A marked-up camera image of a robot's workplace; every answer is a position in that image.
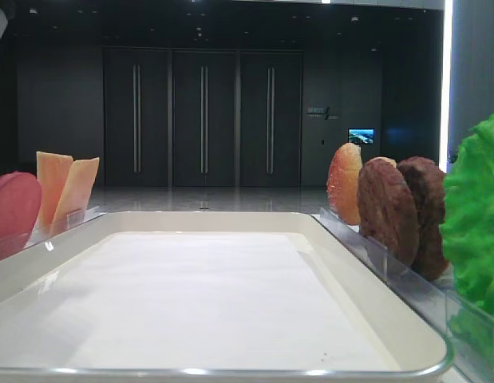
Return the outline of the brown meat patty inner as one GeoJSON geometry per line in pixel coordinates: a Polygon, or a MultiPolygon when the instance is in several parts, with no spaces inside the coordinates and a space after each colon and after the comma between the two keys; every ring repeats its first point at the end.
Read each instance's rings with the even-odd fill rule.
{"type": "Polygon", "coordinates": [[[417,209],[403,175],[384,160],[363,164],[358,175],[360,233],[376,239],[400,263],[412,266],[419,245],[417,209]]]}

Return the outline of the brown meat patty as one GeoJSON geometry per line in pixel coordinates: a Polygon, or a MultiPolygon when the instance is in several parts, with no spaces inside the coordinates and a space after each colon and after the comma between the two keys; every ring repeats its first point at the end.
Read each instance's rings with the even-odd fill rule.
{"type": "Polygon", "coordinates": [[[360,233],[376,239],[400,263],[412,266],[419,245],[417,209],[403,175],[384,160],[363,164],[358,175],[360,233]]]}
{"type": "Polygon", "coordinates": [[[431,160],[410,157],[397,164],[417,209],[419,246],[412,269],[433,281],[443,275],[449,261],[443,256],[440,225],[445,221],[445,173],[431,160]]]}

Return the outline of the orange cheese slice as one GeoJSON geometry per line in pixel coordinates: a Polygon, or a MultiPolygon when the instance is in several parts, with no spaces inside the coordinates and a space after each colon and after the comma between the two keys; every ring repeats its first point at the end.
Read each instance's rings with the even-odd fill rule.
{"type": "Polygon", "coordinates": [[[36,160],[37,180],[42,189],[38,227],[48,233],[69,170],[73,164],[73,157],[48,152],[36,152],[36,160]]]}
{"type": "Polygon", "coordinates": [[[53,217],[50,236],[62,233],[69,223],[85,214],[99,163],[99,157],[73,162],[53,217]]]}

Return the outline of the brown meat patty outer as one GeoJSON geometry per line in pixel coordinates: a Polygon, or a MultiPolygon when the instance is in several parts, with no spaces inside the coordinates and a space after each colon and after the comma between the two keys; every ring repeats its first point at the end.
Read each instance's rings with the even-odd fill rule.
{"type": "Polygon", "coordinates": [[[410,157],[397,164],[417,209],[419,246],[412,269],[433,281],[443,275],[449,261],[443,256],[440,225],[445,221],[445,173],[431,160],[410,157]]]}

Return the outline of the orange cheese slice outer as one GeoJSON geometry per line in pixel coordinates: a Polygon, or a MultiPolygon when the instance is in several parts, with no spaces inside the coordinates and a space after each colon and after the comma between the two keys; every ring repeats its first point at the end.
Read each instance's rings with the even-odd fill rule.
{"type": "Polygon", "coordinates": [[[73,164],[73,157],[48,152],[36,152],[36,160],[37,180],[42,189],[38,227],[48,233],[69,170],[73,164]]]}

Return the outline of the green lettuce leaf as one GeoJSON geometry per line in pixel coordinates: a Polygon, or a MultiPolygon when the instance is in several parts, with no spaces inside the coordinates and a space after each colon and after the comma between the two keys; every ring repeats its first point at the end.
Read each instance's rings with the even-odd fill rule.
{"type": "Polygon", "coordinates": [[[444,187],[442,250],[456,291],[494,317],[494,113],[461,141],[444,187]]]}

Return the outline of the bun half inner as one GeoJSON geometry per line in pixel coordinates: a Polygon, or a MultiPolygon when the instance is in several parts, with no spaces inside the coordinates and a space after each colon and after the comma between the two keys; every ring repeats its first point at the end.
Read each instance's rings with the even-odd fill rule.
{"type": "Polygon", "coordinates": [[[349,225],[358,225],[358,174],[362,168],[361,148],[346,143],[334,154],[330,162],[326,183],[331,209],[349,225]]]}

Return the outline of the bun half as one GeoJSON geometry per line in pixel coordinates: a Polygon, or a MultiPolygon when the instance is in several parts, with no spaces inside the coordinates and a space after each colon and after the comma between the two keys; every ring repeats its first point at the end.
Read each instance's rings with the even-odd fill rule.
{"type": "Polygon", "coordinates": [[[376,157],[375,160],[384,160],[386,163],[391,164],[394,168],[397,167],[397,162],[394,159],[384,157],[384,156],[379,156],[376,157]]]}
{"type": "Polygon", "coordinates": [[[362,168],[361,148],[346,143],[334,154],[330,162],[326,183],[331,209],[349,225],[358,225],[358,174],[362,168]]]}

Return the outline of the dark door right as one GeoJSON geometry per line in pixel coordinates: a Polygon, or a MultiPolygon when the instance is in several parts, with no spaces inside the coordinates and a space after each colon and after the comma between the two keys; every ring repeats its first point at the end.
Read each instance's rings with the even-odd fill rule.
{"type": "Polygon", "coordinates": [[[301,148],[301,55],[241,53],[240,76],[240,185],[297,187],[301,148]]]}

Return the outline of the dark door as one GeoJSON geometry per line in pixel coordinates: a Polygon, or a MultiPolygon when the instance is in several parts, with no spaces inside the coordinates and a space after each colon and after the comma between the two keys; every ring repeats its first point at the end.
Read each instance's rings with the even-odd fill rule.
{"type": "Polygon", "coordinates": [[[241,53],[240,76],[240,185],[297,187],[301,148],[301,55],[241,53]]]}
{"type": "Polygon", "coordinates": [[[168,53],[105,51],[105,182],[168,184],[168,53]]]}
{"type": "Polygon", "coordinates": [[[230,187],[235,182],[235,57],[173,54],[173,183],[230,187]]]}

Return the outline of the dark door middle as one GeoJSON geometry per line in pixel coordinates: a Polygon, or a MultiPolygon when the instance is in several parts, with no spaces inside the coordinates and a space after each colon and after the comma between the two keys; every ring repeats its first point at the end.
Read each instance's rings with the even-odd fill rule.
{"type": "Polygon", "coordinates": [[[173,183],[230,187],[235,182],[235,57],[173,54],[173,183]]]}

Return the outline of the bun half outer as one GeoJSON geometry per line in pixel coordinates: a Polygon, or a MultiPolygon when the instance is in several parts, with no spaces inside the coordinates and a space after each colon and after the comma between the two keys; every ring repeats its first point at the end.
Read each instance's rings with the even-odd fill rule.
{"type": "Polygon", "coordinates": [[[384,157],[384,156],[379,156],[376,157],[375,160],[384,160],[386,163],[391,164],[394,168],[397,167],[397,162],[394,159],[384,157]]]}

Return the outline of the small wall screen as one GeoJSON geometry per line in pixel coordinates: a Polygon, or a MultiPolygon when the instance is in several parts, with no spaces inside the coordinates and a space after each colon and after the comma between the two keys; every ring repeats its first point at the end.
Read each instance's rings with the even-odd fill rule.
{"type": "Polygon", "coordinates": [[[348,141],[352,144],[368,144],[374,143],[374,130],[371,128],[350,128],[348,130],[348,141]]]}

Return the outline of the clear left divider rail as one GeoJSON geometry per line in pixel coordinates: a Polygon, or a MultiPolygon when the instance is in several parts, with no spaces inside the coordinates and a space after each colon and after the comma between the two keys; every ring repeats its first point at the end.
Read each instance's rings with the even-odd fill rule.
{"type": "Polygon", "coordinates": [[[80,224],[86,223],[103,215],[99,207],[92,207],[89,210],[71,211],[63,218],[51,223],[48,226],[41,227],[39,224],[34,225],[30,232],[24,232],[16,235],[8,235],[0,239],[0,261],[23,251],[38,243],[49,241],[55,235],[64,233],[80,224]]]}

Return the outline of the clear divider rail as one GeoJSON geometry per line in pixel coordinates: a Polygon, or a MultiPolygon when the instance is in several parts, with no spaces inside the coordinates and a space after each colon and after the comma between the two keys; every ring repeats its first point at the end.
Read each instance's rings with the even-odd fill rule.
{"type": "Polygon", "coordinates": [[[429,282],[333,212],[323,208],[314,217],[409,308],[453,342],[454,369],[462,381],[494,382],[494,317],[456,292],[451,267],[429,282]]]}
{"type": "Polygon", "coordinates": [[[34,225],[30,232],[24,232],[16,235],[8,235],[0,239],[0,261],[23,251],[38,243],[49,241],[55,235],[64,233],[80,224],[86,223],[103,215],[99,207],[92,207],[89,210],[71,211],[63,218],[51,223],[48,226],[41,227],[39,224],[34,225]]]}

